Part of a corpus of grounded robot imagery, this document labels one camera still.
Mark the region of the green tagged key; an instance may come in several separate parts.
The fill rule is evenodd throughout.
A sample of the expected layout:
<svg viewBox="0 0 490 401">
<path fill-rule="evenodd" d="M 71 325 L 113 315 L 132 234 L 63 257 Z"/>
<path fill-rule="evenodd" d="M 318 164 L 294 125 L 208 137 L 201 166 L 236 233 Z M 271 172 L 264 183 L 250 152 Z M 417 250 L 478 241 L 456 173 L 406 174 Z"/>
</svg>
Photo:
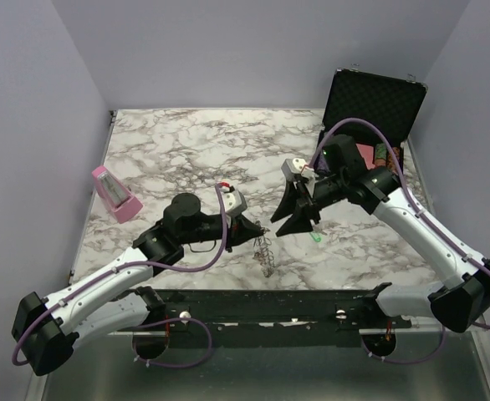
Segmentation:
<svg viewBox="0 0 490 401">
<path fill-rule="evenodd" d="M 314 240 L 314 242 L 316 242 L 316 243 L 321 242 L 322 238 L 321 238 L 320 234 L 312 232 L 310 235 L 311 235 L 312 239 Z"/>
</svg>

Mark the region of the metal key ring disc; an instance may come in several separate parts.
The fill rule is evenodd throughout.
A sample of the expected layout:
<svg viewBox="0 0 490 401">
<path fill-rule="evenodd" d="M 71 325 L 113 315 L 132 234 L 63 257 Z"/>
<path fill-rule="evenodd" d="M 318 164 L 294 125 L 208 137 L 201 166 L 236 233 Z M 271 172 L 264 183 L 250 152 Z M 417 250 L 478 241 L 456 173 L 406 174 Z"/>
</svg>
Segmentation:
<svg viewBox="0 0 490 401">
<path fill-rule="evenodd" d="M 272 242 L 265 235 L 255 238 L 253 242 L 253 259 L 259 262 L 266 278 L 271 277 L 276 269 L 271 245 Z"/>
</svg>

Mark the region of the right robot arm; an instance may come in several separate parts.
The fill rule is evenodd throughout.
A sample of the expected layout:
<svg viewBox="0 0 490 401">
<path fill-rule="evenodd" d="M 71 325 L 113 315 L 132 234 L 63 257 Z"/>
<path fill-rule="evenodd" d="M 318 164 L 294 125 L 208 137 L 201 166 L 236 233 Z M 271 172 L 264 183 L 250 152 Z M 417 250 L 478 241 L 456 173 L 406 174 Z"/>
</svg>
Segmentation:
<svg viewBox="0 0 490 401">
<path fill-rule="evenodd" d="M 322 150 L 328 175 L 320 179 L 304 159 L 286 159 L 283 198 L 273 222 L 277 236 L 311 232 L 320 212 L 339 201 L 362 207 L 397 232 L 437 274 L 426 286 L 381 285 L 362 309 L 364 321 L 381 327 L 392 317 L 430 317 L 453 332 L 465 332 L 490 307 L 490 258 L 448 235 L 443 225 L 403 191 L 398 175 L 384 166 L 368 169 L 355 141 L 330 138 Z"/>
</svg>

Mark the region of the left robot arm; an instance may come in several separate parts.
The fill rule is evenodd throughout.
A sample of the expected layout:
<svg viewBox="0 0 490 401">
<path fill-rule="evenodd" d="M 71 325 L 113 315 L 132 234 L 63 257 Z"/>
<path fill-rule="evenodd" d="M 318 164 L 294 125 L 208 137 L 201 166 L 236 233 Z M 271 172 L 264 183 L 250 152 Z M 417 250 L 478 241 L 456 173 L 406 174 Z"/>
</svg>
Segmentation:
<svg viewBox="0 0 490 401">
<path fill-rule="evenodd" d="M 216 194 L 217 214 L 203 213 L 192 193 L 176 195 L 163 217 L 112 262 L 46 297 L 36 292 L 24 297 L 12 328 L 13 364 L 28 364 L 43 376 L 64 364 L 74 350 L 110 332 L 157 328 L 165 316 L 160 299 L 135 285 L 164 270 L 184 272 L 177 263 L 185 244 L 213 241 L 224 252 L 263 234 L 261 226 L 244 216 L 247 204 L 238 190 Z"/>
</svg>

